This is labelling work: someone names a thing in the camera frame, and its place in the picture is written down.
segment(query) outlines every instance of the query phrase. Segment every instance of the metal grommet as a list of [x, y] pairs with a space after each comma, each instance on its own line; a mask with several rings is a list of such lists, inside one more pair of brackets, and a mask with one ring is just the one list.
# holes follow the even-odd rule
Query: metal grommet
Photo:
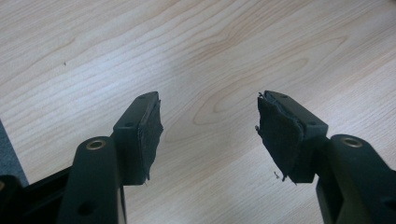
[[363, 146], [361, 141], [358, 141], [358, 140], [356, 140], [354, 138], [350, 138], [350, 137], [343, 137], [343, 138], [341, 138], [341, 141], [349, 147], [362, 147]]
[[0, 180], [0, 191], [2, 191], [6, 187], [6, 184]]
[[106, 145], [106, 142], [101, 139], [95, 139], [87, 144], [86, 148], [89, 150], [96, 150], [102, 148]]

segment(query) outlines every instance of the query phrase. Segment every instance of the black plastic arm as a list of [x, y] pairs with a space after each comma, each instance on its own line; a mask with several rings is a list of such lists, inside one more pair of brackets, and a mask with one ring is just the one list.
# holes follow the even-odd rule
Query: black plastic arm
[[262, 142], [295, 183], [319, 176], [325, 223], [395, 223], [396, 174], [364, 140], [337, 134], [289, 96], [266, 91], [258, 98]]
[[26, 188], [0, 176], [0, 223], [126, 223], [124, 185], [149, 179], [160, 141], [158, 92], [137, 97], [114, 126], [78, 146], [73, 165]]

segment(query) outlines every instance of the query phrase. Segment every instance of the light wood grain surface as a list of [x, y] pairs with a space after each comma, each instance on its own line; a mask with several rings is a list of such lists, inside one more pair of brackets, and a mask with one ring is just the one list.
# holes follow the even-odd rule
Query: light wood grain surface
[[396, 169], [396, 1], [0, 1], [0, 119], [31, 183], [158, 91], [164, 133], [129, 223], [320, 223], [256, 97], [290, 95]]

